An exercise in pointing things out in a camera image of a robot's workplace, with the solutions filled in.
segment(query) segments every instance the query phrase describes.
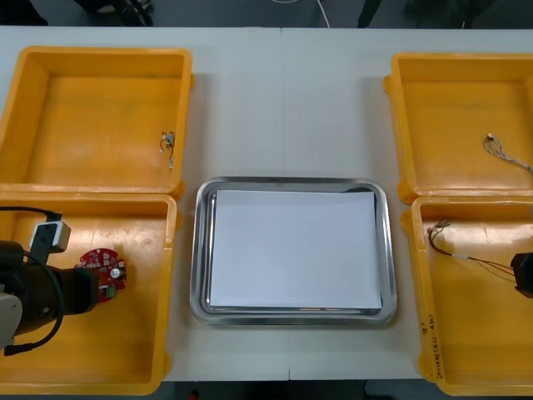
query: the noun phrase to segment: white cord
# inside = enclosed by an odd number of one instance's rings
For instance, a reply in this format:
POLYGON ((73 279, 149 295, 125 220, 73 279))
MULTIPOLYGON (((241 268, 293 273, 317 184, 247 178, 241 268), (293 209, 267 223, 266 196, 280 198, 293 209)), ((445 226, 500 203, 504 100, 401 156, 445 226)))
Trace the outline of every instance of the white cord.
MULTIPOLYGON (((271 2, 274 2, 274 3, 277 3, 277 4, 292 4, 292 3, 297 3, 299 2, 300 0, 270 0, 271 2)), ((326 15, 326 11, 324 10, 324 6, 322 6, 322 3, 320 0, 316 0, 316 2, 318 3, 318 7, 320 7, 320 11, 322 11, 322 16, 324 17, 324 21, 326 22, 326 26, 328 28, 331 28, 330 27, 330 22, 328 21, 327 19, 327 15, 326 15)))
POLYGON ((321 3, 320 0, 316 0, 316 2, 318 3, 318 7, 320 7, 320 10, 322 11, 322 16, 324 17, 324 21, 326 21, 326 26, 328 28, 331 28, 330 27, 330 22, 327 20, 326 11, 324 11, 324 6, 322 6, 322 3, 321 3))
POLYGON ((485 141, 483 142, 483 146, 485 146, 485 150, 489 154, 492 154, 493 156, 497 156, 499 158, 503 158, 504 160, 510 163, 519 165, 527 169, 529 173, 533 174, 533 167, 530 167, 525 162, 518 161, 518 160, 515 160, 514 158, 507 156, 507 154, 505 154, 505 152, 503 151, 503 145, 501 144, 501 142, 498 139, 496 139, 494 136, 492 136, 491 133, 489 133, 489 135, 485 138, 485 141))

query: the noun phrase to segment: yellow plastic bin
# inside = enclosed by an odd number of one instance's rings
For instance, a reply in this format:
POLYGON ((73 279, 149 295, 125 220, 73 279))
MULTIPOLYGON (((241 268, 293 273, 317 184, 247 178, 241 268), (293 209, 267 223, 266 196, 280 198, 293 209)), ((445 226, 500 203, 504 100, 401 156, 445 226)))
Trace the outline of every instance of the yellow plastic bin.
MULTIPOLYGON (((163 194, 0 192, 1 206, 63 213, 72 229, 67 251, 49 265, 72 268, 94 248, 116 250, 127 262, 127 287, 91 312, 65 317, 45 346, 0 357, 1 394, 121 394, 154 392, 168 373, 165 354, 174 236, 181 219, 163 194)), ((0 212, 0 240, 29 244, 43 216, 0 212)), ((16 338, 30 343, 50 325, 16 338)))
POLYGON ((0 122, 0 190, 179 197, 191 86, 183 49, 24 49, 0 122))
POLYGON ((533 248, 533 197, 419 197, 402 218, 409 238, 421 374, 450 395, 533 395, 533 301, 513 277, 439 254, 427 228, 452 222, 440 248, 511 265, 533 248))
POLYGON ((533 55, 397 54, 391 100, 400 198, 533 195, 523 168, 490 155, 489 133, 533 165, 533 55))

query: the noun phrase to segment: metal tray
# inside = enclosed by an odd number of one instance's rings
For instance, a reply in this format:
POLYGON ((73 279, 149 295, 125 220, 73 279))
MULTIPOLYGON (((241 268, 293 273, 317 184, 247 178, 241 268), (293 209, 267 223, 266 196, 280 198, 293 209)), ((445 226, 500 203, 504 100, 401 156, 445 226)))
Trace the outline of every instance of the metal tray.
POLYGON ((197 194, 190 304, 194 316, 207 324, 380 325, 388 323, 396 311, 396 283, 385 192, 376 183, 364 179, 218 177, 205 182, 197 194), (212 307, 209 298, 218 190, 304 193, 374 192, 381 308, 212 307))

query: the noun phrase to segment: white paper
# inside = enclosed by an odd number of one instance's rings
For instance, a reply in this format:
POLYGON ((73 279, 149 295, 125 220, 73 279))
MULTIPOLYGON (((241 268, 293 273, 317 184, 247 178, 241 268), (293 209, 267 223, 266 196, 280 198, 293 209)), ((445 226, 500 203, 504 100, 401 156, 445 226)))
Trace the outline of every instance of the white paper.
POLYGON ((211 305, 381 308, 374 194, 218 191, 211 305))

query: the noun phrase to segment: gray floor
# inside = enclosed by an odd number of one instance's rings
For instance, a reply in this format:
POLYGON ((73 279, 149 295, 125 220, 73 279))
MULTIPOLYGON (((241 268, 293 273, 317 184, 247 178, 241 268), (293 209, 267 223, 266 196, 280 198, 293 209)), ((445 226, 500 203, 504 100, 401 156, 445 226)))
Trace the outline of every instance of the gray floor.
MULTIPOLYGON (((188 400, 193 390, 199 400, 363 400, 362 381, 291 381, 291 382, 165 382, 147 400, 188 400)), ((421 379, 368 381, 368 400, 441 400, 471 397, 449 397, 440 392, 436 385, 421 379)), ((0 396, 2 400, 21 400, 30 396, 0 396)), ((40 400, 60 398, 61 400, 139 400, 143 397, 110 396, 31 396, 40 400)), ((517 397, 476 397, 497 400, 517 397)))
MULTIPOLYGON (((114 16, 91 16, 72 0, 32 0, 52 26, 118 25, 114 16)), ((324 21, 316 0, 277 4, 271 0, 152 0, 156 27, 318 28, 324 21)), ((355 28, 364 0, 322 0, 333 28, 355 28)), ((406 0, 383 0, 370 28, 414 28, 417 17, 404 13, 406 0)), ((444 12, 430 13, 420 28, 450 28, 444 12)), ((500 0, 480 15, 473 28, 533 28, 533 1, 500 0)))

